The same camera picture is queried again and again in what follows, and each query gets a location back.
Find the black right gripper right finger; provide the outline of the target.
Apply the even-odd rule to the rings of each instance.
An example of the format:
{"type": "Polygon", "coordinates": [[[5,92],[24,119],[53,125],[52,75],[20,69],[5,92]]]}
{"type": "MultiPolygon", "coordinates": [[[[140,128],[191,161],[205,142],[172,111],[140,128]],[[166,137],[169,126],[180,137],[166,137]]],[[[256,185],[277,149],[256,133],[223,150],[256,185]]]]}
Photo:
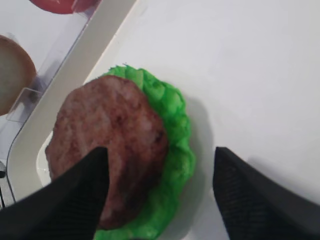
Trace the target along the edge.
{"type": "Polygon", "coordinates": [[[212,189],[231,240],[318,240],[320,206],[284,188],[227,147],[214,154],[212,189]]]}

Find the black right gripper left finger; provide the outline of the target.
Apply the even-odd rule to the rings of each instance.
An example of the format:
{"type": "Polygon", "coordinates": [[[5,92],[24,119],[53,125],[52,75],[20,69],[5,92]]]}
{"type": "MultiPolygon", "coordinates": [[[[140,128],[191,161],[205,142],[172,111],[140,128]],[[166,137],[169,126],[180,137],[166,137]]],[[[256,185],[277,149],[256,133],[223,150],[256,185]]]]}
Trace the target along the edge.
{"type": "Polygon", "coordinates": [[[2,240],[92,240],[109,190],[108,150],[97,147],[46,187],[0,211],[2,240]]]}

